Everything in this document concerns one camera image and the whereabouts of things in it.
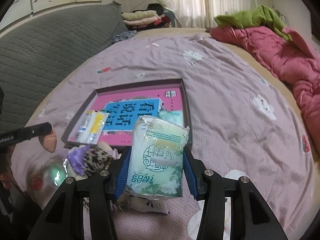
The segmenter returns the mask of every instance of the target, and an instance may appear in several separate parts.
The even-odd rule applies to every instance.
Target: red blanket
[[[320,57],[295,30],[284,28],[286,42],[267,27],[211,29],[221,42],[243,47],[276,78],[290,84],[309,133],[320,152]]]

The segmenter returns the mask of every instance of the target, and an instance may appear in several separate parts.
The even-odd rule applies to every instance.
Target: quilted sofa cushion
[[[67,8],[0,38],[0,132],[23,127],[41,101],[84,61],[127,31],[116,3]]]

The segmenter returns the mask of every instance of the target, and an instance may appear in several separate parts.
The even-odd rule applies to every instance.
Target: mint green packet
[[[127,186],[148,199],[182,197],[183,148],[189,127],[141,116],[134,125]]]

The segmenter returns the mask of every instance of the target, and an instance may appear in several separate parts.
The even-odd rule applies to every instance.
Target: folded clothes
[[[155,21],[161,20],[161,18],[159,16],[153,16],[153,17],[149,17],[149,18],[144,18],[141,20],[136,20],[136,21],[126,21],[123,20],[125,25],[129,25],[129,26],[137,26],[137,25],[144,25],[144,24],[150,24],[150,23],[154,23]]]
[[[145,18],[150,18],[153,16],[157,16],[157,12],[156,11],[137,11],[134,13],[123,13],[122,15],[122,19],[126,20],[126,21],[137,21],[137,20],[142,20]]]
[[[148,25],[139,25],[139,26],[127,26],[128,30],[136,30],[139,31],[145,31],[150,29],[159,29],[159,28],[169,28],[172,27],[172,24],[170,22],[170,18],[168,16],[165,16],[162,19],[162,22],[160,24],[155,25],[155,23],[150,23]]]
[[[164,12],[163,6],[159,3],[150,3],[147,7],[147,10],[156,11],[158,15],[161,15]]]

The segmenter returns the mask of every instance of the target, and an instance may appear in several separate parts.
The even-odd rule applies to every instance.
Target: plastic bag
[[[78,132],[75,142],[97,144],[101,131],[106,123],[109,113],[90,110],[85,115]]]
[[[182,197],[183,148],[189,127],[152,116],[137,119],[127,186],[132,195],[148,199]]]

